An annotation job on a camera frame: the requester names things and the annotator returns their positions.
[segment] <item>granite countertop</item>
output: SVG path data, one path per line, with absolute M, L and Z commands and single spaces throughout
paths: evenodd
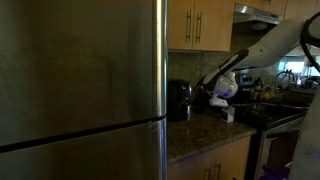
M 168 164 L 255 134 L 250 126 L 225 123 L 220 114 L 207 110 L 193 113 L 189 121 L 167 123 Z

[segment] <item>stainless steel refrigerator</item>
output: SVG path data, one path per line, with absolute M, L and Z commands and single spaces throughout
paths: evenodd
M 0 0 L 0 179 L 165 179 L 165 14 Z

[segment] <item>stove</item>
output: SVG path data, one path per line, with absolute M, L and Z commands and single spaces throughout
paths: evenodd
M 235 108 L 235 120 L 260 131 L 268 131 L 304 117 L 306 109 L 294 109 L 268 103 L 249 104 Z
M 250 142 L 245 179 L 286 179 L 307 109 L 274 104 L 235 108 L 235 120 L 257 129 Z

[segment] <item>cabinet handle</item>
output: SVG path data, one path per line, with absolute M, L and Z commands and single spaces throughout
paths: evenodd
M 205 172 L 208 173 L 207 180 L 211 180 L 211 168 L 205 169 Z
M 217 180 L 220 180 L 221 163 L 215 164 L 214 166 L 215 166 L 215 168 L 218 168 Z
M 191 9 L 187 12 L 187 24 L 186 24 L 186 41 L 190 42 L 190 38 L 191 38 Z
M 197 15 L 197 36 L 196 39 L 200 43 L 201 39 L 201 22 L 202 22 L 202 12 Z

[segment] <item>tile backsplash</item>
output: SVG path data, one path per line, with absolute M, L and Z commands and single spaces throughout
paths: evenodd
M 251 29 L 254 22 L 234 24 L 229 52 L 169 52 L 169 79 L 183 79 L 195 86 L 200 78 L 212 72 L 241 49 L 248 48 L 259 41 L 270 30 Z M 254 78 L 262 77 L 265 83 L 271 83 L 277 74 L 277 65 L 250 70 Z

